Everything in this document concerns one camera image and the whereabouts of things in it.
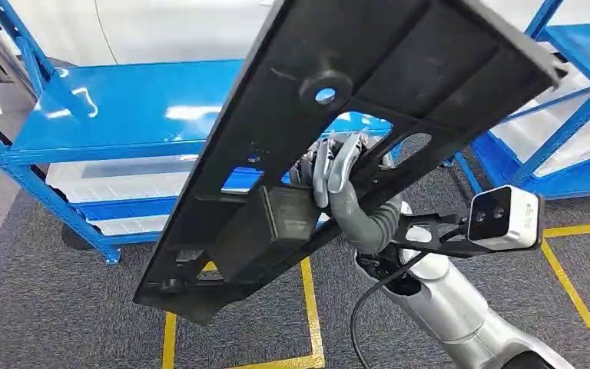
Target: mounting hole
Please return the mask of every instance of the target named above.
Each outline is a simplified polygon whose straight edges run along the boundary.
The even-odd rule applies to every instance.
[[[258,154],[250,154],[250,156],[247,157],[248,163],[254,164],[259,162],[259,160],[261,160],[261,156],[259,156]]]
[[[326,87],[317,92],[315,99],[318,104],[327,105],[332,102],[335,97],[336,90]]]

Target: white storage box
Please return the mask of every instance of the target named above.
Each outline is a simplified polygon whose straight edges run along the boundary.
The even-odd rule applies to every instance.
[[[519,111],[535,107],[555,98],[590,86],[589,80],[577,71],[572,71],[555,91],[546,91],[530,101]],[[515,152],[525,163],[560,128],[567,119],[590,97],[581,95],[547,109],[507,121],[494,127],[491,132]],[[558,149],[537,170],[535,175],[543,177],[590,159],[590,121],[571,139]]]
[[[169,215],[155,215],[151,217],[136,217],[123,219],[108,219],[104,221],[90,221],[89,224],[100,228],[105,236],[118,234],[133,234],[146,232],[161,232],[168,221]],[[326,214],[321,214],[319,222],[329,220]]]
[[[73,203],[177,196],[196,159],[178,155],[56,163],[48,167],[46,184]]]

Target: robotic hand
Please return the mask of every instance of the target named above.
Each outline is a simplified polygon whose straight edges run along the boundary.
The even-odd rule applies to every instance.
[[[458,368],[572,369],[544,342],[520,331],[490,309],[485,298],[446,256],[426,255],[389,243],[400,214],[412,212],[399,195],[370,216],[358,205],[349,176],[361,151],[370,143],[364,134],[322,139],[290,173],[295,184],[313,184],[316,204],[321,208],[328,206],[331,216],[358,251],[354,258],[356,267],[375,284],[370,290],[381,289],[406,311],[442,345]],[[392,158],[384,158],[383,164],[393,165]],[[406,239],[411,241],[428,242],[431,237],[419,227],[406,233]],[[356,304],[351,322],[354,349],[364,367],[369,366],[355,342],[354,328],[358,308],[370,293],[366,292]]]

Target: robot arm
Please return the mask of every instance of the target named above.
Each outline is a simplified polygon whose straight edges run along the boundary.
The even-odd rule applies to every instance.
[[[410,207],[401,201],[399,195],[371,216],[367,216],[358,205],[356,192],[347,179],[353,162],[360,154],[361,141],[366,140],[361,139],[360,135],[349,136],[337,155],[334,155],[333,150],[321,155],[319,148],[323,145],[319,145],[317,158],[332,162],[323,165],[316,162],[310,167],[314,168],[312,176],[314,193],[317,194],[316,203],[323,207],[328,201],[332,216],[358,250],[354,259],[358,271],[368,281],[377,283],[393,272],[393,264],[400,267],[420,251],[397,248],[388,242],[399,225],[399,210],[404,217],[412,215]],[[391,160],[384,159],[384,164],[391,164]],[[320,168],[330,170],[320,172]],[[300,175],[298,180],[306,181],[307,178]],[[326,194],[321,194],[324,191],[329,192],[328,198],[325,198]],[[520,196],[521,192],[516,191],[521,190],[510,190],[509,200],[512,200],[512,194]],[[476,198],[476,205],[472,203],[471,218],[482,218],[479,212],[483,209],[496,213],[496,207],[490,209],[492,199],[500,200],[501,193],[493,192]],[[533,220],[537,223],[539,216],[527,216],[526,223]],[[515,230],[513,226],[505,234],[480,237],[479,227],[480,230],[495,228],[497,221],[502,220],[494,217],[487,223],[481,219],[479,225],[470,225],[468,237],[474,239],[472,242],[481,241],[493,250],[515,246],[523,248],[529,246],[528,242],[535,242],[534,239],[526,239],[532,235],[524,238],[528,232]],[[424,228],[412,226],[406,231],[405,238],[411,242],[429,242],[433,235]],[[410,267],[402,278],[386,284],[383,292],[442,345],[458,368],[573,368],[548,345],[520,331],[490,309],[485,298],[445,255],[428,254]]]

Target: black plastic panel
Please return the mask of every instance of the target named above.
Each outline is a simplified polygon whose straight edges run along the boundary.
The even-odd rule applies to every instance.
[[[257,191],[289,188],[281,184],[282,175],[337,115],[361,111],[393,124],[352,173],[361,205],[370,210],[555,85],[551,64],[550,55],[532,40],[474,1],[292,0],[276,5],[134,300],[207,323],[224,305],[246,298],[335,238],[340,229],[328,221],[283,248],[261,232],[247,250],[249,239],[219,242],[221,234],[229,240],[235,230],[256,226],[248,214],[262,207],[249,199],[256,199]],[[336,92],[328,104],[315,100],[322,88]],[[432,136],[425,148],[397,168],[379,167],[392,146],[420,132]],[[221,193],[238,166],[264,174],[249,194]],[[299,206],[303,213],[311,209],[311,195]],[[234,217],[242,211],[246,216]],[[182,250],[203,252],[193,261],[177,262]],[[197,280],[209,260],[220,264],[226,281]]]

